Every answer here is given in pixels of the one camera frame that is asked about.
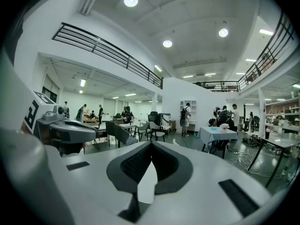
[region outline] shelf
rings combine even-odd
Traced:
[[[300,112],[290,112],[290,113],[274,113],[274,114],[266,114],[266,116],[279,116],[279,115],[300,115]]]
[[[298,127],[298,126],[279,126],[279,125],[273,125],[272,123],[266,123],[265,125],[268,126],[268,127],[273,127],[273,128],[280,127],[280,128],[289,129],[289,130],[292,130],[292,131],[297,131],[297,132],[300,131],[300,127]]]

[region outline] floor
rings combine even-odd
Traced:
[[[255,156],[254,153],[256,153],[258,151],[258,148],[249,147],[248,145],[246,145],[245,143],[242,142],[242,138],[247,137],[247,136],[248,136],[247,134],[239,131],[239,140],[236,143],[229,143],[229,150],[226,151],[226,154],[225,154],[225,160],[227,162],[233,163],[232,159],[238,159],[238,157],[241,157],[246,162],[250,162],[249,159],[254,158],[254,156]],[[173,139],[175,139],[175,141],[178,145],[183,146],[183,147],[188,147],[189,149],[201,151],[201,149],[203,147],[203,143],[201,142],[201,140],[199,138],[194,137],[194,134],[192,134],[192,133],[189,134],[189,137],[182,137],[181,134],[178,134],[176,132],[172,132],[169,135],[165,136],[166,143],[173,143]],[[146,141],[146,140],[147,140],[147,138],[145,136],[143,136],[142,141]],[[99,144],[100,152],[116,148],[115,139],[112,136],[110,136],[110,147],[108,146],[108,142],[105,142],[104,138],[101,138],[100,141],[97,139],[97,142]],[[277,164],[277,160],[278,160],[278,155],[275,155],[272,152],[265,151],[266,149],[268,150],[268,148],[272,148],[272,147],[273,146],[268,145],[266,148],[262,149],[262,151],[260,153],[261,155],[258,156],[256,162],[254,163],[254,165],[252,166],[252,168],[250,170],[252,173],[260,173],[260,175],[251,174],[251,173],[247,172],[246,169],[244,169],[241,165],[233,165],[233,166],[236,166],[237,168],[244,170],[245,173],[247,173],[249,176],[253,177],[257,181],[259,181],[263,186],[265,186],[270,178],[270,175],[274,171],[274,168],[275,168],[275,166]],[[243,152],[243,153],[247,153],[249,155],[242,156],[239,154],[235,154],[232,150],[238,150],[240,153]],[[91,153],[96,153],[96,152],[99,152],[99,150],[96,147],[94,147],[93,145],[87,144],[86,149],[85,149],[86,154],[91,154]],[[222,151],[217,150],[214,153],[214,155],[221,158]],[[295,169],[296,169],[298,161],[294,158],[290,159],[288,169],[285,172],[285,175],[281,174],[282,171],[284,170],[287,160],[288,160],[288,158],[286,158],[286,157],[282,158],[280,166],[277,170],[277,174],[275,175],[272,182],[267,187],[267,189],[269,190],[269,192],[271,194],[275,194],[276,192],[278,192],[279,190],[281,190],[282,188],[287,186],[287,184],[288,184],[287,174],[288,173],[291,176],[293,176],[295,174]]]

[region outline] ceiling light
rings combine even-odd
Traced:
[[[270,32],[270,31],[267,31],[267,30],[264,30],[264,29],[260,29],[259,32],[263,33],[263,34],[271,35],[271,36],[273,35],[273,32]]]
[[[170,40],[166,40],[163,42],[164,47],[171,47],[172,46],[172,42]]]
[[[154,66],[155,66],[155,68],[156,68],[158,71],[161,72],[161,69],[160,69],[157,65],[154,65]]]
[[[138,0],[124,0],[124,3],[127,7],[134,7],[137,5]]]
[[[80,82],[80,86],[84,87],[84,85],[85,85],[85,79],[82,79],[81,82]]]
[[[293,87],[294,88],[300,88],[300,84],[294,84]]]
[[[220,37],[226,37],[228,35],[228,30],[225,29],[225,28],[222,28],[220,31],[219,31],[219,35]]]

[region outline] black metal railing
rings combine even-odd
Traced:
[[[161,89],[163,88],[163,79],[159,78],[137,59],[130,56],[127,52],[118,48],[114,44],[86,30],[62,22],[61,27],[53,36],[52,40],[84,49],[88,52],[108,59],[146,79],[155,86]]]
[[[267,71],[287,50],[288,42],[294,40],[294,29],[288,17],[281,12],[276,29],[268,44],[249,70],[239,79],[240,89],[245,88]]]
[[[213,92],[238,92],[238,81],[195,82],[194,84]]]
[[[248,71],[238,81],[195,82],[194,84],[212,91],[240,91],[267,71],[286,52],[289,47],[289,41],[295,39],[293,33],[292,23],[281,12],[276,29],[268,44]]]

